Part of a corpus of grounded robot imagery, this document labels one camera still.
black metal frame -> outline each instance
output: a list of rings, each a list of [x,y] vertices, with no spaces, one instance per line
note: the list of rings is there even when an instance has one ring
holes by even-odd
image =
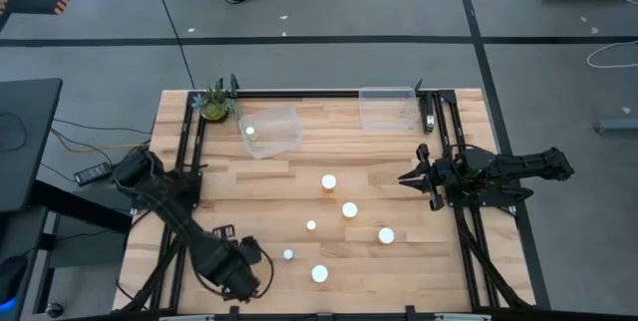
[[[358,90],[308,90],[308,91],[236,91],[237,98],[358,98],[359,92]],[[185,167],[184,159],[186,153],[186,147],[188,142],[188,135],[190,132],[190,124],[192,122],[192,113],[193,108],[190,106],[190,101],[192,98],[202,92],[192,91],[189,92],[186,99],[186,106],[184,111],[184,118],[181,127],[181,133],[179,138],[179,146],[177,149],[177,157],[175,162],[175,168],[183,170]],[[463,132],[463,126],[461,123],[461,116],[459,112],[459,106],[457,105],[456,93],[454,90],[441,90],[441,91],[418,91],[417,97],[419,99],[426,98],[427,96],[434,97],[434,107],[437,114],[437,121],[439,124],[441,143],[444,147],[444,150],[450,148],[453,144],[450,141],[450,136],[448,134],[448,128],[446,125],[446,117],[444,107],[448,105],[450,108],[452,122],[455,130],[455,138],[457,140],[456,144],[464,144],[465,137]],[[195,145],[194,151],[192,155],[192,162],[190,165],[190,172],[198,173],[199,177],[201,177],[201,173],[198,171],[199,169],[199,159],[201,156],[201,148],[203,137],[205,133],[205,122],[202,118],[199,119],[199,123],[197,125],[196,137],[195,137]],[[471,316],[472,314],[479,315],[490,315],[492,320],[636,320],[638,321],[638,317],[632,316],[620,316],[620,315],[606,315],[606,314],[589,314],[589,313],[580,313],[580,312],[561,312],[561,311],[550,311],[550,310],[541,310],[541,309],[507,309],[500,308],[498,305],[498,295],[496,289],[492,283],[492,280],[489,279],[487,273],[483,271],[483,276],[485,278],[485,285],[487,289],[487,296],[489,301],[489,307],[483,307],[480,305],[479,300],[479,290],[477,287],[477,280],[475,271],[473,268],[473,253],[470,251],[469,247],[464,242],[464,236],[462,229],[460,227],[461,223],[464,226],[467,226],[465,212],[462,207],[454,206],[453,200],[448,200],[449,206],[454,209],[455,220],[457,222],[457,229],[459,233],[459,241],[460,247],[462,251],[462,258],[464,263],[464,272],[466,275],[466,282],[468,286],[468,296],[470,299],[472,313],[466,314],[467,316]],[[478,208],[474,208],[470,210],[473,223],[475,226],[475,237],[477,239],[478,247],[482,253],[482,256],[487,256],[487,244],[485,239],[485,234],[482,225],[482,219],[480,217],[480,211]],[[164,234],[162,236],[162,241],[160,245],[160,253],[159,260],[161,256],[165,254],[167,251],[168,245],[170,244],[170,235],[169,230],[165,229]],[[141,312],[115,312],[109,315],[95,316],[95,317],[84,317],[82,320],[84,321],[102,321],[102,320],[122,320],[122,321],[147,321],[147,320],[159,320],[160,317],[174,316],[177,315],[177,305],[179,302],[179,295],[181,291],[181,282],[183,279],[183,270],[184,270],[184,262],[185,262],[185,248],[183,247],[178,255],[175,263],[175,270],[172,279],[171,293],[170,293],[170,302],[168,308],[160,309],[160,298],[161,298],[161,289],[162,283],[159,283],[156,286],[156,290],[154,290],[154,298],[152,298],[151,307],[147,311]],[[333,313],[323,313],[323,314],[240,314],[239,307],[231,306],[226,314],[215,313],[213,318],[215,321],[236,321],[236,320],[312,320],[312,321],[323,321],[323,320],[387,320],[387,321],[399,321],[399,320],[407,320],[407,321],[417,321],[417,320],[443,320],[444,318],[454,319],[450,314],[445,313],[418,313],[415,310],[413,305],[407,305],[406,311],[404,313],[377,313],[377,314],[333,314]],[[487,320],[485,318],[477,318],[477,320]]]

potted plant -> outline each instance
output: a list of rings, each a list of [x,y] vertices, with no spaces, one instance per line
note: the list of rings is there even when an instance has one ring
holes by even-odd
[[[192,107],[199,108],[201,117],[210,123],[223,123],[230,113],[239,114],[237,104],[221,86],[221,80],[216,83],[215,89],[208,85],[206,92],[196,95],[192,100]]]

black floor stripe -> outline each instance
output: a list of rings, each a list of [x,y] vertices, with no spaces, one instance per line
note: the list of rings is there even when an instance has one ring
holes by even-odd
[[[0,16],[0,31],[8,14]],[[481,37],[481,36],[298,36],[184,38],[185,46],[260,46],[315,44],[583,45],[637,41],[638,36]],[[177,46],[175,38],[0,39],[1,47],[152,47]]]
[[[489,104],[489,110],[491,112],[494,129],[496,131],[496,139],[498,141],[500,152],[511,154],[511,144],[509,143],[509,137],[507,136],[505,121],[502,115],[502,110],[500,108],[500,102],[498,101],[498,95],[496,93],[496,86],[491,75],[491,69],[489,68],[489,61],[487,59],[483,40],[480,37],[479,22],[477,21],[477,16],[475,14],[472,0],[463,0],[463,5],[466,10],[468,24],[470,25],[470,33],[474,38],[474,47],[477,53],[478,67],[480,68],[480,74],[482,76],[485,94]],[[549,309],[549,297],[547,295],[545,281],[542,276],[542,270],[540,268],[540,260],[538,259],[536,244],[533,238],[531,225],[529,223],[529,217],[524,202],[520,203],[516,207],[516,210],[518,211],[517,226],[520,233],[520,241],[523,245],[523,252],[525,254],[525,260],[527,263],[527,269],[529,271],[529,278],[534,292],[536,305],[544,309]]]

plastic lid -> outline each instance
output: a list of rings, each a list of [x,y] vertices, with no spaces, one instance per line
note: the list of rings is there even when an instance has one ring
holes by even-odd
[[[346,202],[345,204],[343,204],[343,215],[346,217],[355,217],[357,216],[357,212],[359,212],[359,209],[357,208],[357,204],[354,202]]]
[[[379,230],[379,241],[383,243],[391,243],[395,240],[395,232],[390,227],[384,227]]]
[[[324,282],[328,279],[328,269],[324,265],[317,265],[312,268],[312,279],[316,282]]]
[[[283,251],[283,258],[285,258],[286,260],[292,259],[294,255],[295,253],[291,249],[285,249]]]
[[[337,178],[332,174],[323,175],[321,178],[321,184],[325,188],[333,188],[337,186]]]

wood plank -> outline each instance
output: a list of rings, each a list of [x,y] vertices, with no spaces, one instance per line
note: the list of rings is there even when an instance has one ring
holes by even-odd
[[[186,93],[164,91],[159,102],[151,148],[166,167],[174,164]],[[457,90],[457,97],[467,143],[495,151],[481,90]],[[453,212],[431,212],[428,195],[396,183],[418,162],[420,143],[428,144],[432,160],[443,153],[439,126],[429,135],[421,126],[402,132],[362,131],[357,99],[255,99],[240,105],[245,113],[292,105],[304,124],[301,148],[268,160],[253,160],[246,152],[233,116],[223,125],[206,127],[201,163],[208,168],[193,217],[207,229],[232,223],[239,237],[254,235],[275,264],[269,293],[241,304],[242,312],[403,312],[407,304],[419,312],[470,310]],[[454,138],[452,118],[445,113]],[[195,116],[192,136],[197,121]],[[330,194],[319,183],[325,173],[338,179]],[[347,201],[358,204],[353,219],[341,215]],[[514,220],[494,209],[482,215],[494,264],[533,303]],[[317,222],[314,231],[305,228],[309,219]],[[395,243],[376,242],[384,226],[395,230]],[[155,267],[162,228],[149,215],[132,230],[120,277],[126,290],[141,287]],[[286,248],[294,250],[294,259],[282,258]],[[317,264],[330,273],[323,284],[310,277]],[[486,304],[482,273],[476,269]],[[268,264],[263,261],[253,270],[265,284]],[[164,283],[162,306],[167,306],[171,275]],[[126,302],[119,293],[114,308]],[[180,313],[225,313],[233,304],[203,289],[186,262]]]

